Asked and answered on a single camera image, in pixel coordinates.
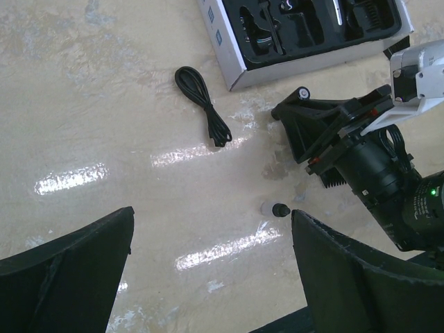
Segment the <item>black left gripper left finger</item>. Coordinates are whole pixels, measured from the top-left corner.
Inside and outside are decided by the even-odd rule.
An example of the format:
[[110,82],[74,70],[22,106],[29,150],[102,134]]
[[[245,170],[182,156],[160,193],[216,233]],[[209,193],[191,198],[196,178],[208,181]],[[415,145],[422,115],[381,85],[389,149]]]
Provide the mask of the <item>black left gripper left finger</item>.
[[1,260],[2,332],[105,332],[135,220],[121,208]]

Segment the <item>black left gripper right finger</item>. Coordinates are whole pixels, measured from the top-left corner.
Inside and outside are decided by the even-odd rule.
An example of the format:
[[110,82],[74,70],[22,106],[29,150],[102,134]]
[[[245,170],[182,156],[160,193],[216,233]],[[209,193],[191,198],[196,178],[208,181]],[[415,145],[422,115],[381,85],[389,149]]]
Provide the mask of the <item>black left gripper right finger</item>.
[[352,239],[304,211],[293,249],[316,332],[442,332],[443,272]]

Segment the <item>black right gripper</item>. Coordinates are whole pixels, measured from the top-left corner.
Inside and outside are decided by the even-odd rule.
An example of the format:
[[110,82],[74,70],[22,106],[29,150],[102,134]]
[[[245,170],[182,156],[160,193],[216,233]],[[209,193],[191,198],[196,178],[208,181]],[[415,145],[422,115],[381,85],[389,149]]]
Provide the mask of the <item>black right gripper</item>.
[[361,132],[393,107],[391,86],[347,100],[298,98],[298,88],[272,110],[282,120],[294,160],[310,175],[336,168],[367,208],[401,208],[420,175],[396,125]]

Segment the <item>silver black cylindrical battery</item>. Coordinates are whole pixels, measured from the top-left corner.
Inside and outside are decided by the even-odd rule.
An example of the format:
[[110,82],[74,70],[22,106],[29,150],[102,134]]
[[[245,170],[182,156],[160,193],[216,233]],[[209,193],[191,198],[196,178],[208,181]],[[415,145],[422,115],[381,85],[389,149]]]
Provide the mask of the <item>silver black cylindrical battery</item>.
[[301,101],[307,101],[310,99],[311,94],[310,94],[310,91],[306,87],[299,87],[297,90],[297,93],[298,93],[298,98]]

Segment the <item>white clipper kit box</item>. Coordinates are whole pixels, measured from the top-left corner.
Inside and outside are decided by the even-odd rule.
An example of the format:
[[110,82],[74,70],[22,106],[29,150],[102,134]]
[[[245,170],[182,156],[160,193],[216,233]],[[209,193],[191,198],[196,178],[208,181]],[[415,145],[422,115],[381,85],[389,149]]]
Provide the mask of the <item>white clipper kit box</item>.
[[204,0],[198,7],[231,92],[388,53],[414,31],[404,1]]

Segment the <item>black clipper guard comb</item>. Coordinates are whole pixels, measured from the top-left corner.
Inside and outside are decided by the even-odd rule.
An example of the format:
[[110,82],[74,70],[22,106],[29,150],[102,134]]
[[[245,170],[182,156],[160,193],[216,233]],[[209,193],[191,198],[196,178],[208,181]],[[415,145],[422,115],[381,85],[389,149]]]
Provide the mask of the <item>black clipper guard comb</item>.
[[336,168],[331,168],[319,175],[324,188],[346,185],[347,182]]

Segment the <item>small oil bottle black cap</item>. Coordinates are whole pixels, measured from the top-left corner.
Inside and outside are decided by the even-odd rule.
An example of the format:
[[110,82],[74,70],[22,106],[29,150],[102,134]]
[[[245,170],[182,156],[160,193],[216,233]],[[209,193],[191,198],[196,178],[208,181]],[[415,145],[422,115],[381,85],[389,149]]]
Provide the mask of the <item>small oil bottle black cap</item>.
[[266,201],[261,207],[260,211],[264,216],[274,216],[284,218],[291,213],[291,209],[284,203]]

